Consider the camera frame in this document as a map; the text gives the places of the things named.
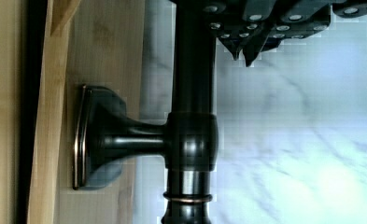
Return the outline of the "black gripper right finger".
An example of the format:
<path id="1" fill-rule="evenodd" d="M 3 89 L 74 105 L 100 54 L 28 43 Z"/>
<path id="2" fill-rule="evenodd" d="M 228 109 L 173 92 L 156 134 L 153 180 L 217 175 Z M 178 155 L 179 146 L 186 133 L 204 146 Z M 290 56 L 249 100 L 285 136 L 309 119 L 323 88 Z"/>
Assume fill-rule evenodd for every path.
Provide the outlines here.
<path id="1" fill-rule="evenodd" d="M 367 15 L 367 0 L 244 0 L 242 19 L 257 24 L 244 46 L 246 66 L 287 38 L 307 38 L 329 27 L 332 13 L 353 19 Z"/>

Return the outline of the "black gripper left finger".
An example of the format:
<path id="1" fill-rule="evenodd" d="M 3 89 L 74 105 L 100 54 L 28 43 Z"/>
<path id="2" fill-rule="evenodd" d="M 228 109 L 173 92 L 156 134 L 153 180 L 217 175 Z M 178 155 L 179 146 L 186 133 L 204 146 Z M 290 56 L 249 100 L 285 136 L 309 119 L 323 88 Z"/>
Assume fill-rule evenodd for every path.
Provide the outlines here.
<path id="1" fill-rule="evenodd" d="M 202 0 L 202 14 L 235 60 L 258 57 L 269 35 L 269 0 Z"/>

